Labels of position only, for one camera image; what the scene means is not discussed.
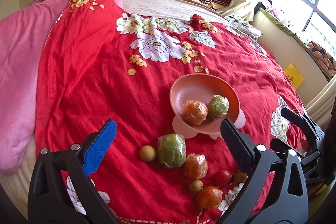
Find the red cherry tomato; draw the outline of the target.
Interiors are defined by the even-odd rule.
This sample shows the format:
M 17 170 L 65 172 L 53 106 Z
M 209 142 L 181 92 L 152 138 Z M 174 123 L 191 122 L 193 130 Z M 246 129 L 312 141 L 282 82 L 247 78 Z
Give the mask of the red cherry tomato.
M 222 169 L 217 171 L 213 176 L 213 184 L 214 186 L 225 186 L 231 179 L 231 173 Z

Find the brown longan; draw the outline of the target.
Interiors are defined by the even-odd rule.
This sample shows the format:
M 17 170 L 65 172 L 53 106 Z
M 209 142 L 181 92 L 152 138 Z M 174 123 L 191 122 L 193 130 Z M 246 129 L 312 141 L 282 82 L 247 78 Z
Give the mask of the brown longan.
M 188 184 L 190 192 L 200 192 L 204 187 L 205 186 L 201 180 L 194 180 Z
M 248 178 L 248 175 L 244 172 L 241 172 L 241 171 L 237 171 L 234 174 L 234 181 L 236 183 L 244 183 L 244 182 L 246 182 L 247 178 Z
M 157 150 L 150 145 L 145 145 L 139 150 L 139 156 L 144 162 L 155 161 L 157 158 Z

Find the orange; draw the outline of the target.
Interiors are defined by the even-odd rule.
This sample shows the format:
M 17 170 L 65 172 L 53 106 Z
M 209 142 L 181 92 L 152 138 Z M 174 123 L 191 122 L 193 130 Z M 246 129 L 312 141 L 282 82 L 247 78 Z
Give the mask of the orange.
M 222 201 L 223 192 L 214 187 L 206 186 L 197 195 L 197 204 L 201 209 L 218 207 Z
M 183 119 L 196 126 L 206 120 L 207 114 L 208 108 L 201 101 L 188 100 L 183 108 Z
M 184 175 L 190 180 L 200 180 L 206 176 L 208 167 L 205 155 L 191 153 L 185 162 Z

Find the large green fruit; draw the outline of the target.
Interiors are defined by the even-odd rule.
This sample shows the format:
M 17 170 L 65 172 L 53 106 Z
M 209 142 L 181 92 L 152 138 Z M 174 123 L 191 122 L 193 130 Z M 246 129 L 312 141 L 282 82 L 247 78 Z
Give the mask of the large green fruit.
M 160 136 L 157 143 L 158 161 L 165 168 L 178 168 L 186 161 L 185 138 L 179 134 Z

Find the wrapped orange front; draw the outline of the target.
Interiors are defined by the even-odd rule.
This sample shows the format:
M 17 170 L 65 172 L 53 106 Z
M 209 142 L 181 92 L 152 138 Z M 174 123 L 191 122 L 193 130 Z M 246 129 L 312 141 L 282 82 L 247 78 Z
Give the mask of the wrapped orange front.
M 201 209 L 218 207 L 222 201 L 223 192 L 214 187 L 206 186 L 197 195 L 197 204 Z

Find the yellow paper note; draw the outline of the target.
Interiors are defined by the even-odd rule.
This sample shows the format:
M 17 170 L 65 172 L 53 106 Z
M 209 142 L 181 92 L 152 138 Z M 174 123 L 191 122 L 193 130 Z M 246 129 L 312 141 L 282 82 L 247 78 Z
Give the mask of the yellow paper note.
M 299 73 L 299 71 L 295 68 L 293 64 L 290 64 L 285 70 L 284 70 L 286 76 L 290 80 L 291 84 L 297 90 L 301 84 L 304 82 L 304 78 Z

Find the green-edged windowsill mat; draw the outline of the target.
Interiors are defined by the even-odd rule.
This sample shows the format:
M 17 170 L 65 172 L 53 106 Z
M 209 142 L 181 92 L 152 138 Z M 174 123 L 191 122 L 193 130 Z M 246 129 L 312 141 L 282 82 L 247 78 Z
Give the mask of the green-edged windowsill mat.
M 283 25 L 279 20 L 277 20 L 273 15 L 271 15 L 268 11 L 259 8 L 259 11 L 268 18 L 275 26 L 277 26 L 278 29 L 282 30 L 285 34 L 291 36 L 294 38 L 294 40 L 301 46 L 303 49 L 308 53 L 308 55 L 313 59 L 313 61 L 317 64 L 321 72 L 324 74 L 325 78 L 330 81 L 332 77 L 328 76 L 326 72 L 322 69 L 322 67 L 317 63 L 317 59 L 313 56 L 313 54 L 310 52 L 308 48 L 308 43 L 304 43 L 294 32 L 292 32 L 288 27 Z

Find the wrapped green fruit in bowl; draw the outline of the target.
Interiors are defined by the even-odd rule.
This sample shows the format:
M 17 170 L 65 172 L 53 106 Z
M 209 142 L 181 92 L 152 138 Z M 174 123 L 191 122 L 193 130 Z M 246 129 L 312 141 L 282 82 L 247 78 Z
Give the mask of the wrapped green fruit in bowl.
M 212 119 L 218 119 L 228 113 L 230 107 L 229 100 L 221 95 L 214 95 L 207 105 L 208 115 Z

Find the orange patterned cushion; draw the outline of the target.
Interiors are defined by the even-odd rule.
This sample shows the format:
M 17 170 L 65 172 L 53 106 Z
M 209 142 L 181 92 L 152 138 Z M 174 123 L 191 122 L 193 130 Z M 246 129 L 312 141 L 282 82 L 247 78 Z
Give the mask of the orange patterned cushion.
M 326 74 L 335 76 L 335 58 L 316 42 L 309 42 L 308 48 Z

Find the wrapped orange in bowl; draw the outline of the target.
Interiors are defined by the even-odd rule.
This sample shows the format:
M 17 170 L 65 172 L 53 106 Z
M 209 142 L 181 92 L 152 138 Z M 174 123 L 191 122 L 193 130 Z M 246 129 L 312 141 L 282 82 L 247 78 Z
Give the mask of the wrapped orange in bowl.
M 188 100 L 183 108 L 183 119 L 196 126 L 206 120 L 207 114 L 208 108 L 201 101 Z

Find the pink plastic fruit bowl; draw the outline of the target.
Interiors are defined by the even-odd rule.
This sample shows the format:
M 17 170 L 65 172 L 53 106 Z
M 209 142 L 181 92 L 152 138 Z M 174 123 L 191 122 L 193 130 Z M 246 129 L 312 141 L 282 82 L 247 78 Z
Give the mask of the pink plastic fruit bowl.
M 186 139 L 198 134 L 221 138 L 220 126 L 228 118 L 237 128 L 245 125 L 245 115 L 236 92 L 224 80 L 204 74 L 179 77 L 170 88 L 170 104 L 175 113 L 173 130 Z

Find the red floral bedspread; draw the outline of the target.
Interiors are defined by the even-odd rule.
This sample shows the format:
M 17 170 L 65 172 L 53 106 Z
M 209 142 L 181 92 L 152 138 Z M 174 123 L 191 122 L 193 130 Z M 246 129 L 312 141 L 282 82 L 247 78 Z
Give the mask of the red floral bedspread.
M 52 27 L 39 66 L 37 149 L 68 149 L 107 119 L 117 136 L 91 179 L 123 221 L 214 221 L 240 184 L 225 186 L 220 208 L 201 209 L 182 167 L 139 158 L 144 145 L 173 132 L 170 88 L 181 76 L 216 76 L 236 92 L 243 132 L 268 145 L 294 148 L 302 131 L 281 117 L 302 101 L 284 71 L 252 40 L 220 20 L 192 13 L 188 21 L 130 14 L 113 0 L 68 0 Z

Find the pink blanket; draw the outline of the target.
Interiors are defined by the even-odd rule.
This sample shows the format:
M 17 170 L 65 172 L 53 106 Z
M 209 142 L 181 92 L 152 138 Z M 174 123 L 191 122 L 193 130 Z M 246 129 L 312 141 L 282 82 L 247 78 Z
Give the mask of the pink blanket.
M 1 173 L 18 172 L 35 130 L 39 60 L 70 0 L 35 0 L 1 20 Z

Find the beige bed sheet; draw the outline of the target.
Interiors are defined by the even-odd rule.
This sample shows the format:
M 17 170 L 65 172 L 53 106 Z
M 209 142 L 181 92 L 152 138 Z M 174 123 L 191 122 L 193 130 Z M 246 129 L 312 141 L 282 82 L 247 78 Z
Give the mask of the beige bed sheet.
M 129 14 L 189 21 L 199 15 L 209 22 L 227 23 L 223 16 L 198 0 L 123 0 L 123 10 Z

